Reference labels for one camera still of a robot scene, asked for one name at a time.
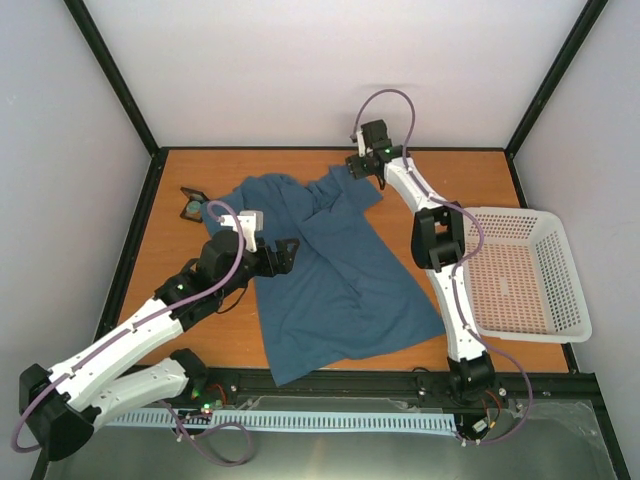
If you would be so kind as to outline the black brooch box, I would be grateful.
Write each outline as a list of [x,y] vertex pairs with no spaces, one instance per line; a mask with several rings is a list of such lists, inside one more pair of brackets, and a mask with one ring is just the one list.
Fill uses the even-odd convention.
[[186,197],[186,204],[183,207],[180,218],[196,223],[202,223],[201,208],[209,202],[206,194],[200,190],[182,186],[181,193]]

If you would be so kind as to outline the blue t-shirt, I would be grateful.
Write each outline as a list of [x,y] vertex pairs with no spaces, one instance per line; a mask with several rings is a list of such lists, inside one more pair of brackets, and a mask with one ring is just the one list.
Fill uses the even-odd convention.
[[248,177],[223,197],[235,212],[262,212],[267,244],[300,242],[290,273],[254,280],[277,385],[443,334],[437,309],[365,217],[381,199],[344,166],[306,185],[285,174]]

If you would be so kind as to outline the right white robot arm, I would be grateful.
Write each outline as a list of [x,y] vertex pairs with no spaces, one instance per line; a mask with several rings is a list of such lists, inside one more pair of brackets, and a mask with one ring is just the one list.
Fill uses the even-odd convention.
[[346,159],[356,179],[374,176],[401,196],[413,213],[410,249],[436,293],[447,336],[449,392],[463,405],[493,386],[495,369],[473,318],[464,284],[466,213],[439,195],[401,146],[360,146]]

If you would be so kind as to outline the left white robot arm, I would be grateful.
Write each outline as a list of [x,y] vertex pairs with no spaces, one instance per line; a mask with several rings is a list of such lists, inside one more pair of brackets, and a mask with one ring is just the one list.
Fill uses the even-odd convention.
[[52,367],[34,363],[19,376],[20,427],[35,437],[50,461],[65,459],[101,427],[147,404],[181,397],[201,400],[207,368],[190,349],[176,350],[158,364],[130,372],[138,360],[216,313],[224,300],[255,277],[292,271],[300,242],[263,239],[249,249],[240,234],[221,230],[199,257],[169,277],[142,307],[94,344]]

